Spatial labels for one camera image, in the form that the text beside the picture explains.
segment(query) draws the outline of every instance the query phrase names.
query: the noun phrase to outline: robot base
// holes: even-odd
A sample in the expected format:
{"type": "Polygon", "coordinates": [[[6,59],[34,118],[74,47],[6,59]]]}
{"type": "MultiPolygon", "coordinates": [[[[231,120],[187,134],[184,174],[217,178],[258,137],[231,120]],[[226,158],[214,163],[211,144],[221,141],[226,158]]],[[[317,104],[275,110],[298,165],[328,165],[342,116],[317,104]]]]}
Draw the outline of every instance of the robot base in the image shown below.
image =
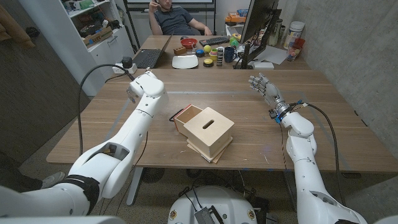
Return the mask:
{"type": "MultiPolygon", "coordinates": [[[[200,211],[199,203],[203,208],[214,206],[225,224],[257,223],[251,204],[242,195],[233,190],[219,186],[204,186],[195,188],[195,192],[198,199],[193,190],[187,192],[187,197],[193,202],[193,205],[185,195],[174,202],[170,209],[168,224],[198,223],[193,206],[200,211]]],[[[214,213],[211,214],[211,217],[215,223],[219,223],[214,213]]]]}

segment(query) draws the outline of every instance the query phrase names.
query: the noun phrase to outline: box lid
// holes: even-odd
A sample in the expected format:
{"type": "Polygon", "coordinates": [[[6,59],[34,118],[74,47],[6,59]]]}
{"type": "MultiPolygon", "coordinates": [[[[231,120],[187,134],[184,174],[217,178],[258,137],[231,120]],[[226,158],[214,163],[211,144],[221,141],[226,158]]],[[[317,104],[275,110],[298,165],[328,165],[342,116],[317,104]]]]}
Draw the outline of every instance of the box lid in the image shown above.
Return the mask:
{"type": "Polygon", "coordinates": [[[233,121],[207,107],[185,123],[184,127],[207,146],[211,146],[233,125],[233,121]]]}

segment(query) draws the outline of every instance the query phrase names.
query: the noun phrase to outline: white plate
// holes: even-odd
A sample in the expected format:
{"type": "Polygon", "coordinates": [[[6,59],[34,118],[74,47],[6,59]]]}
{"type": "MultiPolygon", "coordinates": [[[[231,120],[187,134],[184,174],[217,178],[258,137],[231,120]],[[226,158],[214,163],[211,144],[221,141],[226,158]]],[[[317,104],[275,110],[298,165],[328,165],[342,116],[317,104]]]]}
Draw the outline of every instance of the white plate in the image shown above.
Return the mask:
{"type": "Polygon", "coordinates": [[[172,66],[179,69],[194,68],[198,66],[198,57],[196,55],[174,56],[172,66]]]}

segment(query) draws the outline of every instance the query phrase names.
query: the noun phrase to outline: white shelf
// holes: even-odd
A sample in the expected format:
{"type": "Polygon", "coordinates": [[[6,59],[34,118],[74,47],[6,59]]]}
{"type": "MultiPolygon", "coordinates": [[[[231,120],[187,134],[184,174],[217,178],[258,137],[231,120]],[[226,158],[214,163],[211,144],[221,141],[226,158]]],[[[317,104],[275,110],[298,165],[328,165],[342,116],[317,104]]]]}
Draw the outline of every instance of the white shelf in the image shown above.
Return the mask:
{"type": "Polygon", "coordinates": [[[94,1],[94,7],[89,7],[87,9],[83,9],[83,10],[77,10],[77,11],[68,12],[69,18],[73,18],[73,17],[75,17],[77,15],[80,15],[80,14],[82,14],[84,12],[87,12],[87,11],[89,11],[91,9],[94,9],[95,7],[98,7],[98,6],[100,6],[100,5],[102,5],[102,4],[106,3],[106,2],[109,2],[109,0],[104,0],[104,1],[101,1],[101,2],[94,1]]]}

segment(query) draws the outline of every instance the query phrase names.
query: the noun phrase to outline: laptop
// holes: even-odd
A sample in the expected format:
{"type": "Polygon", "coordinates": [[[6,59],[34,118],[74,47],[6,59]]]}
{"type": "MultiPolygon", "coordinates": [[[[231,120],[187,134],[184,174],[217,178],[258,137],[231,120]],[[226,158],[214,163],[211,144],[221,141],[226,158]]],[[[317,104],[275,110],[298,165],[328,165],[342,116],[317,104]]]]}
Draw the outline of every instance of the laptop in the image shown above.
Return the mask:
{"type": "Polygon", "coordinates": [[[244,27],[244,25],[242,25],[242,26],[237,25],[237,26],[228,27],[227,29],[228,29],[228,31],[229,31],[229,33],[230,33],[231,35],[232,35],[232,34],[241,34],[241,35],[242,35],[242,33],[243,33],[243,27],[244,27]]]}
{"type": "Polygon", "coordinates": [[[137,68],[147,68],[147,67],[154,68],[158,59],[163,54],[163,52],[166,50],[172,36],[173,35],[171,35],[169,37],[166,44],[163,46],[162,50],[160,50],[160,49],[141,49],[137,53],[137,55],[134,57],[132,62],[137,65],[137,68]]]}

